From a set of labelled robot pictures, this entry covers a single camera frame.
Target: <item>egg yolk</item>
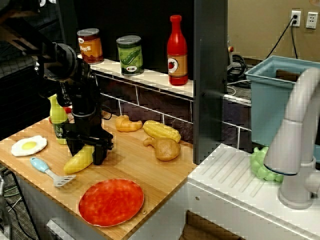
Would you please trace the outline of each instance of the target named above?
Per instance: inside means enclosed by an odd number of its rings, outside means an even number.
[[[23,150],[29,150],[29,149],[33,149],[36,145],[37,143],[35,141],[28,141],[24,143],[21,148]]]

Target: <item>beige wall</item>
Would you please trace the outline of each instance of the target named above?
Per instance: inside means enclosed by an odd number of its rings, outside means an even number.
[[[300,27],[293,28],[298,58],[320,62],[320,16],[316,29],[306,28],[308,12],[320,13],[320,7],[309,0],[228,0],[228,34],[235,52],[264,60],[289,23],[292,9],[302,11]],[[290,27],[273,55],[295,58]]]

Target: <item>shelf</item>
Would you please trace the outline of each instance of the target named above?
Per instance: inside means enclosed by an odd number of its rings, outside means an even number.
[[[184,95],[190,98],[194,96],[194,81],[188,80],[183,86],[173,86],[169,83],[168,74],[145,69],[144,73],[136,76],[125,76],[121,74],[120,63],[105,59],[102,63],[91,64],[92,70],[112,75],[116,78],[122,78],[124,80],[131,80],[138,84],[144,84],[160,90],[172,92],[175,94]]]

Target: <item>gray faucet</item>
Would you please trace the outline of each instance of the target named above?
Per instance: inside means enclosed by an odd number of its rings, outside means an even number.
[[[281,126],[264,159],[267,169],[284,175],[278,198],[292,209],[309,208],[312,193],[320,193],[320,171],[313,156],[319,116],[320,69],[309,68],[291,92]]]

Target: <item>orange can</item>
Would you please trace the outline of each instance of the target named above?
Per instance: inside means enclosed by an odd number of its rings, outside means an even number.
[[[99,64],[104,61],[99,29],[87,28],[78,31],[78,42],[82,59],[87,64]]]

